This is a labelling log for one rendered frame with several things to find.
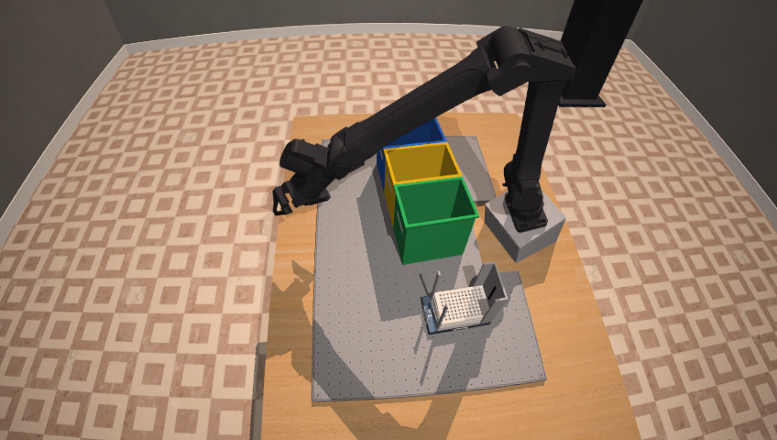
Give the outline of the blue open-top bin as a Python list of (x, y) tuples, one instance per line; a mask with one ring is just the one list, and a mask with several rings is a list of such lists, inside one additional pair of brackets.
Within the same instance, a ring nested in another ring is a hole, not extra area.
[[(432, 142), (429, 142), (429, 141), (432, 141)], [(391, 143), (387, 144), (387, 146), (385, 146), (380, 151), (378, 151), (377, 165), (378, 165), (378, 172), (381, 179), (383, 191), (385, 191), (385, 162), (386, 162), (386, 158), (383, 150), (409, 147), (409, 146), (426, 145), (426, 144), (435, 144), (435, 143), (447, 144), (447, 140), (437, 121), (437, 118), (434, 118), (430, 122), (427, 122), (422, 126), (415, 128), (409, 134), (399, 137), (398, 139), (392, 141)]]

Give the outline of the yellow open bin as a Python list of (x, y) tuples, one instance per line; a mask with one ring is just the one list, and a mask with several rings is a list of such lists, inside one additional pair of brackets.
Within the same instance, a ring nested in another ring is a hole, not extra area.
[(387, 148), (384, 154), (386, 157), (384, 194), (392, 225), (396, 184), (463, 177), (451, 149), (443, 143)]

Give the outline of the green open-top bin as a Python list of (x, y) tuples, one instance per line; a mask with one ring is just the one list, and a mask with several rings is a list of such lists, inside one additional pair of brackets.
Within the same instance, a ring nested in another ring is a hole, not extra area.
[(402, 265), (463, 255), (478, 211), (453, 177), (396, 184), (393, 230)]

